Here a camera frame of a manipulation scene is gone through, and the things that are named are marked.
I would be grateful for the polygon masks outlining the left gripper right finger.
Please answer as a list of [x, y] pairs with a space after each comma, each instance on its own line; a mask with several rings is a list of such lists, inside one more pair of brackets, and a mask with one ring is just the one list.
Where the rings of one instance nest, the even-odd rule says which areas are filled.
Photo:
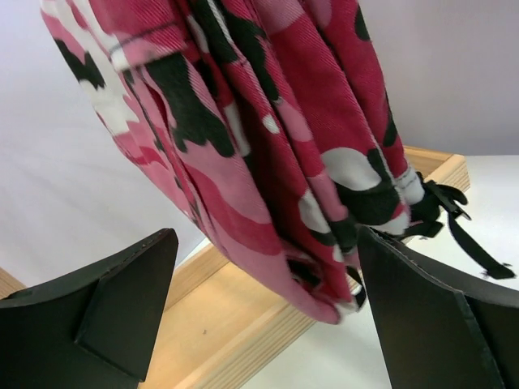
[[516, 388], [518, 292], [363, 228], [358, 255], [394, 388]]

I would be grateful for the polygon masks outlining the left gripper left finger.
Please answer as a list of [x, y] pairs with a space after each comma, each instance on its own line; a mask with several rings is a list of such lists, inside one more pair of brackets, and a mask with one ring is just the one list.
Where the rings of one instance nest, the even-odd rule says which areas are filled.
[[173, 229], [1, 300], [3, 388], [144, 382], [178, 253]]

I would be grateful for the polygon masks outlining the pink camouflage trousers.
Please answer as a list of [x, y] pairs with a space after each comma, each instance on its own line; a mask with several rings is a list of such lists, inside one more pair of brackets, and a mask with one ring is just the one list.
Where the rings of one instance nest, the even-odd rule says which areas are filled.
[[359, 309], [358, 230], [434, 237], [466, 197], [405, 156], [355, 1], [43, 1], [65, 62], [136, 165], [232, 263], [323, 323]]

